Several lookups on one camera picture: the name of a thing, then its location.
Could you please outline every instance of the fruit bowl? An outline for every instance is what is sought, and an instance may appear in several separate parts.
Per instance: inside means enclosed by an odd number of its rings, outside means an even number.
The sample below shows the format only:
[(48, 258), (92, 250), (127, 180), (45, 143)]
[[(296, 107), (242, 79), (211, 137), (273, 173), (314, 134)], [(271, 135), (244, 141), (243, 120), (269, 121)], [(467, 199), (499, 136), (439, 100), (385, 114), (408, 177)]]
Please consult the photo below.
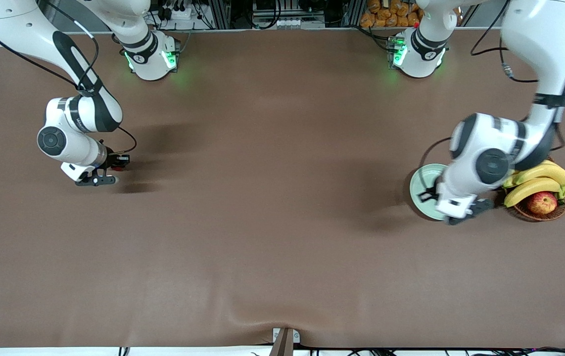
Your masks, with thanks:
[[(550, 157), (547, 159), (551, 162), (554, 162), (554, 160)], [(509, 194), (511, 190), (513, 190), (513, 188), (503, 189), (505, 195)], [(558, 201), (558, 206), (552, 212), (544, 215), (539, 215), (529, 210), (526, 204), (527, 199), (529, 198), (520, 201), (518, 204), (513, 205), (513, 207), (506, 208), (507, 212), (522, 221), (527, 221), (530, 223), (538, 223), (540, 221), (553, 221), (559, 219), (561, 216), (563, 216), (563, 214), (565, 214), (565, 198)]]

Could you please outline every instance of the red apple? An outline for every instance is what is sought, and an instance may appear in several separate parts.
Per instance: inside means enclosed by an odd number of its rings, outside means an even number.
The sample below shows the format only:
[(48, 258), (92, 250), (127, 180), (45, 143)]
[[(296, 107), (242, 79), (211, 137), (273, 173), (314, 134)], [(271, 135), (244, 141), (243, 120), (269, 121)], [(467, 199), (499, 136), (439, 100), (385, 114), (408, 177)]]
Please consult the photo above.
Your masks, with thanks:
[(526, 205), (534, 214), (543, 216), (558, 207), (558, 200), (551, 192), (537, 192), (527, 198)]

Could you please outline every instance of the bunch of bananas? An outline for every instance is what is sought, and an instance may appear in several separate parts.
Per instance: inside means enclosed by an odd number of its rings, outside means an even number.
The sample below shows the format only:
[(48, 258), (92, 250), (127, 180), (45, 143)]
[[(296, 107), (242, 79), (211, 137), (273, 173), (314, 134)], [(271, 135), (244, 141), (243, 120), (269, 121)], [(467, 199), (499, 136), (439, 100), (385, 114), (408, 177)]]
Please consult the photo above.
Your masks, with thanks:
[(565, 198), (565, 170), (546, 160), (532, 169), (516, 171), (502, 187), (515, 187), (505, 198), (506, 207), (513, 207), (527, 196), (541, 191), (554, 192), (558, 200), (562, 200)]

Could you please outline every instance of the wicker basket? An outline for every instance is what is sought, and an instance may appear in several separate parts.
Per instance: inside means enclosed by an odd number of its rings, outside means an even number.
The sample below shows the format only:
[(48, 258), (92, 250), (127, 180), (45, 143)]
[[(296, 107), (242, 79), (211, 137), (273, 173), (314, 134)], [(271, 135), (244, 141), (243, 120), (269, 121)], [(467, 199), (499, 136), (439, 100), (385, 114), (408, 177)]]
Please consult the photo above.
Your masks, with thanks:
[[(553, 158), (549, 157), (547, 159), (551, 162), (554, 162)], [(505, 192), (505, 195), (507, 195), (507, 193), (509, 193), (513, 189), (503, 189), (503, 190)], [(512, 216), (517, 217), (522, 221), (528, 221), (530, 223), (538, 223), (540, 221), (553, 221), (561, 218), (563, 214), (565, 214), (565, 199), (563, 200), (563, 203), (561, 203), (561, 201), (558, 201), (558, 207), (556, 207), (555, 210), (549, 212), (548, 214), (544, 214), (542, 216), (531, 212), (531, 210), (529, 210), (529, 208), (526, 207), (524, 200), (522, 200), (520, 203), (516, 205), (513, 205), (513, 207), (506, 208), (506, 210)]]

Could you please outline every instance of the table surface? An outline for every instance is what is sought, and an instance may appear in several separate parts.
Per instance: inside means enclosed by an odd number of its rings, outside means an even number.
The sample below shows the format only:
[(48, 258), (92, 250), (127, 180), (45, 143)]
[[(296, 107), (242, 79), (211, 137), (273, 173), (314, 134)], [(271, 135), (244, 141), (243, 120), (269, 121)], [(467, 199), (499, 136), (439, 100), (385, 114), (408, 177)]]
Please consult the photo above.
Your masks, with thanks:
[(36, 145), (75, 91), (0, 49), (0, 347), (257, 344), (279, 326), (313, 347), (565, 347), (565, 216), (450, 227), (404, 194), (459, 120), (530, 107), (498, 54), (469, 56), (480, 34), (455, 32), (420, 80), (354, 31), (194, 34), (151, 83), (101, 36), (95, 68), (140, 144), (120, 183), (83, 188)]

